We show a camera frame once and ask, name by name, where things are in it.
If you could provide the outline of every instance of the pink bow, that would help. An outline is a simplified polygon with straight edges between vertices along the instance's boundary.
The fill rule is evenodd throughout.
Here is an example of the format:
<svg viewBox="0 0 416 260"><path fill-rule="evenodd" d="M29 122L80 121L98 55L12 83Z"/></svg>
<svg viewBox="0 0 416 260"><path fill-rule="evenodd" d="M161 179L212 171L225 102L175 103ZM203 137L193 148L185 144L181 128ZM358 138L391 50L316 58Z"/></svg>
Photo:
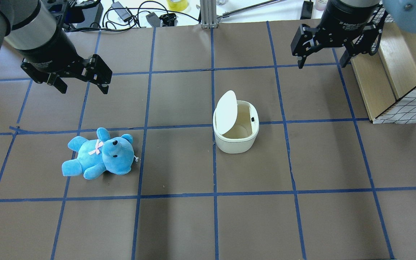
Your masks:
<svg viewBox="0 0 416 260"><path fill-rule="evenodd" d="M91 152L89 152L89 155L93 155L94 153L96 155L98 155L100 153L99 151L99 147L104 146L104 142L99 142L99 140L96 141L96 148L94 150L92 150Z"/></svg>

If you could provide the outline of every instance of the white lid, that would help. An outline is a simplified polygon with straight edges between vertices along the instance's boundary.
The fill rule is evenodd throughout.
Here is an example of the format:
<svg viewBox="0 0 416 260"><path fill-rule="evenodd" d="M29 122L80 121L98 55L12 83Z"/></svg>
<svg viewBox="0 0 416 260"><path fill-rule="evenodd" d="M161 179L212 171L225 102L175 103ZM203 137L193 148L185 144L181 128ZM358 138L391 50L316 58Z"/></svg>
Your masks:
<svg viewBox="0 0 416 260"><path fill-rule="evenodd" d="M232 90L227 91L218 101L215 113L217 132L221 135L227 133L237 120L237 97Z"/></svg>

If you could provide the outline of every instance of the teddy bear's ear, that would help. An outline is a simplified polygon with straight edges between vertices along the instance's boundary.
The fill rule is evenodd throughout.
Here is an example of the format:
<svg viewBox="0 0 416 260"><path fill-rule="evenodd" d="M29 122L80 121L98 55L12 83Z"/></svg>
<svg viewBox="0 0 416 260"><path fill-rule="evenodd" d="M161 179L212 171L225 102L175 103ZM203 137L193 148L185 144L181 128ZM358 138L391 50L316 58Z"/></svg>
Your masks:
<svg viewBox="0 0 416 260"><path fill-rule="evenodd" d="M122 138L129 141L129 143L133 144L133 137L130 134L124 134L122 135Z"/></svg>
<svg viewBox="0 0 416 260"><path fill-rule="evenodd" d="M103 140L103 141L110 140L110 134L109 134L109 131L107 131L107 129L103 127L99 127L97 128L96 133L97 133L97 138L99 140Z"/></svg>

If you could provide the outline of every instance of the blue teddy bear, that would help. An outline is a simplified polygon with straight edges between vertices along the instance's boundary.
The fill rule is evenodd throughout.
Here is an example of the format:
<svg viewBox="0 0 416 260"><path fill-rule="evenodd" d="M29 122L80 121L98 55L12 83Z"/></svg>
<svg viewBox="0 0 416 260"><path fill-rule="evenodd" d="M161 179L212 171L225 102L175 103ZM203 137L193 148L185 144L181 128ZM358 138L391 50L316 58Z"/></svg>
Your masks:
<svg viewBox="0 0 416 260"><path fill-rule="evenodd" d="M77 136L68 142L68 148L78 153L74 160L62 164L64 176L79 176L96 179L103 172L109 171L119 176L129 173L134 159L133 137L124 134L110 138L107 129L97 129L97 140L88 140Z"/></svg>

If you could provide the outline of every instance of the yellow object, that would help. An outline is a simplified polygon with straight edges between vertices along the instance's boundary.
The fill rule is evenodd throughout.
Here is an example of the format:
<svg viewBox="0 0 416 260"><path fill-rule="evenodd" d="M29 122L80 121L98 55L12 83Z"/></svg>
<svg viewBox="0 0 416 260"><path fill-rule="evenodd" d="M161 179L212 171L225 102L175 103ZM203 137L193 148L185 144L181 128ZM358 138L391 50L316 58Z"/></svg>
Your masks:
<svg viewBox="0 0 416 260"><path fill-rule="evenodd" d="M189 5L187 0L166 0L168 2L169 10L181 12Z"/></svg>

